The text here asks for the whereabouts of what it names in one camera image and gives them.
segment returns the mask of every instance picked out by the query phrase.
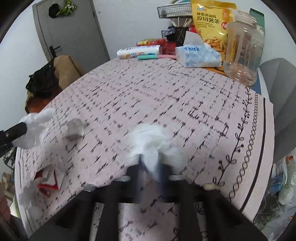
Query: plastic bottle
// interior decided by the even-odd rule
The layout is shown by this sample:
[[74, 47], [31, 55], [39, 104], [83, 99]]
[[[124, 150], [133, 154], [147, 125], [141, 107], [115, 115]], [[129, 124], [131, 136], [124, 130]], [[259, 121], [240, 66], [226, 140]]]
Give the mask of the plastic bottle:
[[227, 48], [224, 72], [233, 80], [252, 86], [264, 46], [264, 37], [256, 29], [257, 21], [248, 12], [238, 10], [235, 22], [226, 26]]

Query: table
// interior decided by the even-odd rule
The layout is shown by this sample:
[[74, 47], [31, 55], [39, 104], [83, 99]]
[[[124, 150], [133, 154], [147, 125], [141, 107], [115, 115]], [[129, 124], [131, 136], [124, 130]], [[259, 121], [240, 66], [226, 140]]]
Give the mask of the table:
[[[184, 68], [175, 60], [113, 59], [90, 71], [54, 98], [55, 109], [43, 144], [18, 149], [16, 196], [26, 178], [50, 163], [66, 169], [61, 190], [36, 197], [43, 211], [35, 220], [20, 207], [28, 235], [50, 219], [85, 183], [103, 186], [131, 165], [128, 134], [135, 125], [163, 126], [186, 156], [181, 174], [197, 184], [216, 183], [250, 220], [264, 195], [274, 148], [272, 104], [253, 90], [202, 68]], [[61, 126], [73, 118], [88, 123], [76, 142]], [[156, 183], [146, 178], [141, 204], [121, 204], [121, 240], [173, 240], [176, 204], [158, 201]], [[196, 204], [197, 215], [201, 203]], [[94, 240], [102, 205], [95, 208]], [[200, 223], [206, 240], [205, 222]]]

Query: chair backrest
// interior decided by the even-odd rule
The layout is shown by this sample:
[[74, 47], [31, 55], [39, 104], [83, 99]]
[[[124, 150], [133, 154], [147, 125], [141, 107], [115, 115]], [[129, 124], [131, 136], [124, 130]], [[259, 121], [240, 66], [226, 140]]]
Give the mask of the chair backrest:
[[296, 67], [284, 58], [260, 66], [274, 105], [274, 162], [296, 147]]

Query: door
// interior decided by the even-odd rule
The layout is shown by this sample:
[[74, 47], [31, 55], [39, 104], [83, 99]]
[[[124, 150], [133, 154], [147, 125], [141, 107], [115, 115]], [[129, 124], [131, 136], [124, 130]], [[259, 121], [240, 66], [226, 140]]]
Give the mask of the door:
[[71, 15], [51, 18], [52, 3], [64, 7], [64, 0], [43, 0], [33, 5], [38, 37], [48, 60], [70, 55], [88, 72], [110, 60], [92, 0], [73, 0]]

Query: tissue sheet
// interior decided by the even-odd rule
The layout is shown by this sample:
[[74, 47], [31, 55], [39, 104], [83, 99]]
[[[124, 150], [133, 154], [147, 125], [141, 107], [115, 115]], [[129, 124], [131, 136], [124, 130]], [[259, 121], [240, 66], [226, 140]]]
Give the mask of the tissue sheet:
[[131, 157], [137, 163], [139, 154], [142, 161], [154, 180], [160, 180], [159, 153], [163, 154], [162, 163], [170, 165], [174, 174], [178, 174], [185, 167], [185, 158], [182, 152], [170, 142], [170, 137], [159, 125], [138, 125], [130, 135], [133, 149]]

